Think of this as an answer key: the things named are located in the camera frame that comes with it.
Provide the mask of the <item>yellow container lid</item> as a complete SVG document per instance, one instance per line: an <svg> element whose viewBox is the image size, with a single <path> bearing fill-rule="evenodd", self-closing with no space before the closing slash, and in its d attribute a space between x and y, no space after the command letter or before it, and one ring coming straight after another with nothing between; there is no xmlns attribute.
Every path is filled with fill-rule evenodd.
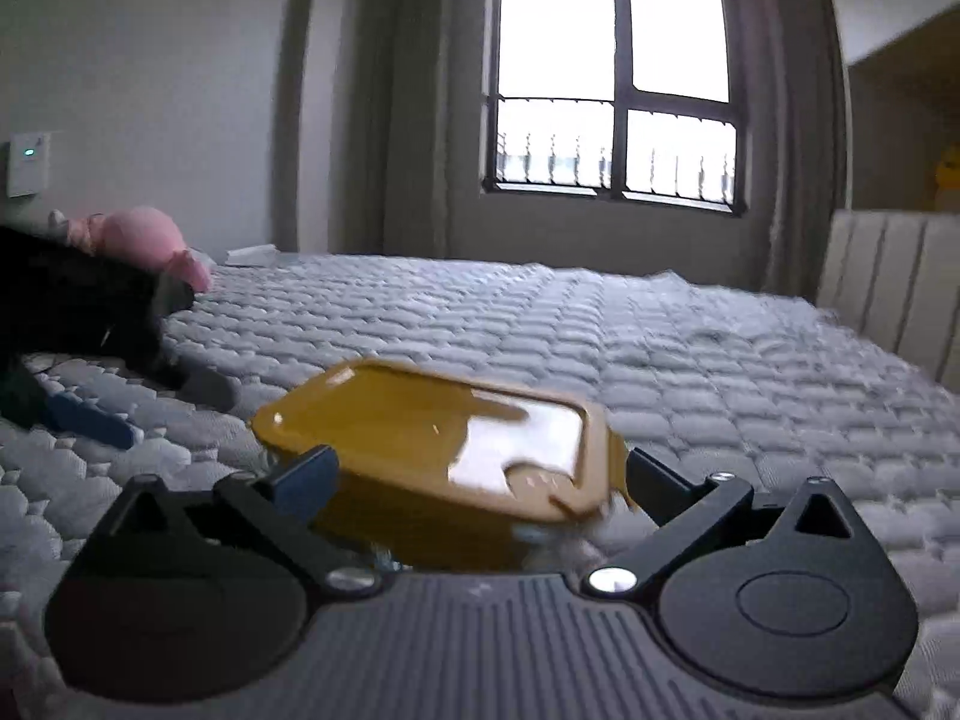
<svg viewBox="0 0 960 720"><path fill-rule="evenodd" d="M262 406L281 463L340 463L316 532L428 571L516 571L626 489L626 445L589 401L400 362L344 362Z"/></svg>

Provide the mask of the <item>black clothing pile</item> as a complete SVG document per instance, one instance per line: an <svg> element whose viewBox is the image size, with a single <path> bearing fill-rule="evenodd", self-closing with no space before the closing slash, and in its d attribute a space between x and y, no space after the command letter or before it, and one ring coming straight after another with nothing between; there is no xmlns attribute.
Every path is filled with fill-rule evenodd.
<svg viewBox="0 0 960 720"><path fill-rule="evenodd" d="M233 410L238 389L229 377L164 346L164 321L190 309L194 298L194 288L174 275L5 224L2 418L23 429L67 427L26 366L32 355L115 359L189 403Z"/></svg>

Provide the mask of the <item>pink plush toy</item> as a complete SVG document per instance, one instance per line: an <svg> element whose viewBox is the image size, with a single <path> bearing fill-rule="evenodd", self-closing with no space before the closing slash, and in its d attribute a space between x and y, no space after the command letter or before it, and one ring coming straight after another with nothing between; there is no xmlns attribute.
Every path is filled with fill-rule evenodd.
<svg viewBox="0 0 960 720"><path fill-rule="evenodd" d="M53 210L47 218L52 234L91 255L106 255L189 284L195 293L212 288L212 259L190 249L179 226L153 206L135 206L69 220Z"/></svg>

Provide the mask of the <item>grey quilted bedspread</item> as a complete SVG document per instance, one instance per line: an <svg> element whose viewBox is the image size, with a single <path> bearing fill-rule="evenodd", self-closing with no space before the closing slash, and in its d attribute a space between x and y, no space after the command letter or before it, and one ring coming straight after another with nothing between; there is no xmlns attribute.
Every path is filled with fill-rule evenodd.
<svg viewBox="0 0 960 720"><path fill-rule="evenodd" d="M919 635L896 694L919 718L958 712L958 400L918 367L800 299L543 265L298 257L224 266L169 319L174 355L236 387L228 413L189 405L117 362L39 356L57 394L132 426L132 449L2 431L2 686L10 713L67 702L43 636L46 601L122 486L140 473L208 489L262 473L252 416L355 359L462 379L467 426L551 465L576 403L628 447L690 478L734 473L790 493L832 479L889 553Z"/></svg>

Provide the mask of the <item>white paper on bed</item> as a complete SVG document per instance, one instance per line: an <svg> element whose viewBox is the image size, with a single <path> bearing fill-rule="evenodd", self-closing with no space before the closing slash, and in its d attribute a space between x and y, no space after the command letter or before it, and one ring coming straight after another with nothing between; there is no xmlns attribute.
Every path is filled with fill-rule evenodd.
<svg viewBox="0 0 960 720"><path fill-rule="evenodd" d="M283 254L275 244L257 244L226 252L223 265L233 268L262 268L278 265Z"/></svg>

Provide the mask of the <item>beige padded headboard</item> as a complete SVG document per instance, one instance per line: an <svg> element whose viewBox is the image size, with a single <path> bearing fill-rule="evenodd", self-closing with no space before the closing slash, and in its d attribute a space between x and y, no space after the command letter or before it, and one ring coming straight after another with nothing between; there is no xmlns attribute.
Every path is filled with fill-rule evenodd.
<svg viewBox="0 0 960 720"><path fill-rule="evenodd" d="M817 304L958 390L958 255L952 213L833 213Z"/></svg>

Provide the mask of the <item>grey curtain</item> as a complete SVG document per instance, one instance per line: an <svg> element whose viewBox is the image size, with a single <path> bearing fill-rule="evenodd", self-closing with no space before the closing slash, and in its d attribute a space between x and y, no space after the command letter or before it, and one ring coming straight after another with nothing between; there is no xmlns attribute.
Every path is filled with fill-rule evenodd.
<svg viewBox="0 0 960 720"><path fill-rule="evenodd" d="M815 298L844 203L846 83L832 0L739 0L747 71L748 288Z"/></svg>

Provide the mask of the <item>yellow plush toy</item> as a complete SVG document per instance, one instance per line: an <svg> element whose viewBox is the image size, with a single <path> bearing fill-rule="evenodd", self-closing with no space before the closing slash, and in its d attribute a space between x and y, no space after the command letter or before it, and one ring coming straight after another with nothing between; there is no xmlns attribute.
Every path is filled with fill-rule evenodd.
<svg viewBox="0 0 960 720"><path fill-rule="evenodd" d="M935 166L934 208L939 213L960 211L960 146L947 146Z"/></svg>

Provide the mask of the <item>barred window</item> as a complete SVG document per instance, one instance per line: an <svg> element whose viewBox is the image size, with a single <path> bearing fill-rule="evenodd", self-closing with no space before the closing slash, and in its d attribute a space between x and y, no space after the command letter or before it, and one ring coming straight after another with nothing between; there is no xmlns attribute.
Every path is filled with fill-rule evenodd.
<svg viewBox="0 0 960 720"><path fill-rule="evenodd" d="M490 0L482 185L740 216L737 0Z"/></svg>

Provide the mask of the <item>white wall switch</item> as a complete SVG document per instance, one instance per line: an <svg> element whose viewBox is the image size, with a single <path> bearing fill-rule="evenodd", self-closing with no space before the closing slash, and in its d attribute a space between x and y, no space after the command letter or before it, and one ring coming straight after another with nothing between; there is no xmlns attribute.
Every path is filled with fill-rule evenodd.
<svg viewBox="0 0 960 720"><path fill-rule="evenodd" d="M25 199L49 187L49 132L15 133L8 147L7 197Z"/></svg>

